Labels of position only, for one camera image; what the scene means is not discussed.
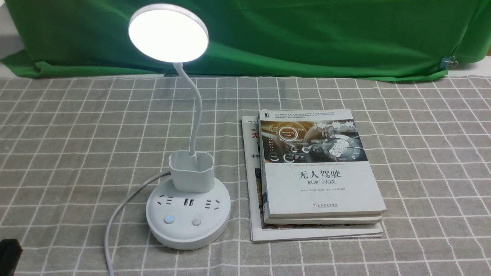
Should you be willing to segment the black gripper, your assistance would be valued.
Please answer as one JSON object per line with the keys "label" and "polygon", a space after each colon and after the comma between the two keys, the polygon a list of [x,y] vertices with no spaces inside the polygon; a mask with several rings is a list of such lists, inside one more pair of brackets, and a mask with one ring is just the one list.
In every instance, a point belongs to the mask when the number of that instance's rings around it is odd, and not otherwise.
{"label": "black gripper", "polygon": [[0,241],[0,275],[13,276],[23,249],[17,239]]}

